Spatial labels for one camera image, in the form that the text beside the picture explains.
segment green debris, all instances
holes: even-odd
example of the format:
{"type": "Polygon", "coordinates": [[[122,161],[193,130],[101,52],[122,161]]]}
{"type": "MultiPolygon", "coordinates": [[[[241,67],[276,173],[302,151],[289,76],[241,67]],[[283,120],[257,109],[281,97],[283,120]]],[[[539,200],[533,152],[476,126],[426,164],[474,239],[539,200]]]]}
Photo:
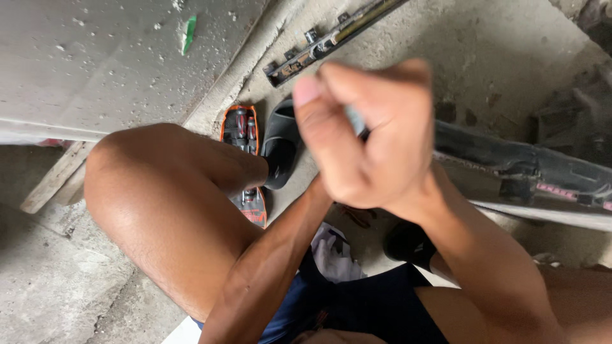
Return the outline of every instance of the green debris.
{"type": "Polygon", "coordinates": [[[196,16],[192,15],[187,23],[185,24],[185,33],[183,33],[183,49],[182,54],[185,56],[187,53],[187,49],[189,49],[189,45],[193,41],[193,32],[195,31],[195,20],[196,16]]]}

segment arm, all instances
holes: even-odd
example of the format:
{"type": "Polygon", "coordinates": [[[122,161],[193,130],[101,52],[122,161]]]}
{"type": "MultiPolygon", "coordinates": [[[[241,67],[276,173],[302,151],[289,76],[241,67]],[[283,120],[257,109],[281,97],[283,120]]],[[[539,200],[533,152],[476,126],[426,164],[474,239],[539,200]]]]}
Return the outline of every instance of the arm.
{"type": "Polygon", "coordinates": [[[392,211],[421,225],[454,277],[483,315],[491,341],[565,343],[539,270],[502,228],[472,206],[434,164],[422,202],[392,211]]]}
{"type": "Polygon", "coordinates": [[[199,344],[257,342],[331,204],[316,177],[230,270],[199,344]]]}
{"type": "Polygon", "coordinates": [[[304,142],[334,200],[384,208],[423,227],[496,343],[564,343],[529,255],[473,208],[432,164],[431,77],[423,61],[377,72],[334,63],[294,88],[304,142]],[[354,137],[343,109],[370,129],[354,137]]]}

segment forearm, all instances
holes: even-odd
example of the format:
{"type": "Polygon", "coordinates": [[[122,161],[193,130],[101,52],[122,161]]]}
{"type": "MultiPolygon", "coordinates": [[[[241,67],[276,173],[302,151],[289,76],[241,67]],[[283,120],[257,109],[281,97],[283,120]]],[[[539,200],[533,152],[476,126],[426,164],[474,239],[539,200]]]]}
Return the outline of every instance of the forearm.
{"type": "Polygon", "coordinates": [[[253,343],[280,306],[332,200],[319,177],[238,259],[206,321],[203,343],[253,343]]]}
{"type": "Polygon", "coordinates": [[[423,227],[453,275],[488,321],[554,321],[543,278],[525,250],[474,208],[440,167],[430,176],[423,227]]]}

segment white cloth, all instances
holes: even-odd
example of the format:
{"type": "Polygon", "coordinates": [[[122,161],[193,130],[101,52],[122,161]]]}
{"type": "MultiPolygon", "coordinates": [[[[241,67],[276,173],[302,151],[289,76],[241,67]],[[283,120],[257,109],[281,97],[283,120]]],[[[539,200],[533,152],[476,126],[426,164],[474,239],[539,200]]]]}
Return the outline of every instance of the white cloth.
{"type": "Polygon", "coordinates": [[[340,283],[367,277],[357,261],[351,259],[351,247],[346,243],[344,234],[328,223],[321,224],[310,245],[316,267],[328,281],[340,283]],[[333,233],[344,239],[341,252],[334,247],[334,242],[339,238],[333,233]]]}

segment foot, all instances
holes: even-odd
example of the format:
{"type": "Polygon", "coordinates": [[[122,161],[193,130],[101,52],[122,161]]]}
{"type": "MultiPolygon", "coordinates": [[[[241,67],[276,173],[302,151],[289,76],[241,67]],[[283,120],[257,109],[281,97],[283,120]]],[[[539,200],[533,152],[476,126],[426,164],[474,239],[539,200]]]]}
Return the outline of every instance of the foot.
{"type": "Polygon", "coordinates": [[[387,234],[382,247],[389,259],[407,261],[431,272],[429,261],[436,247],[416,223],[400,222],[387,234]]]}

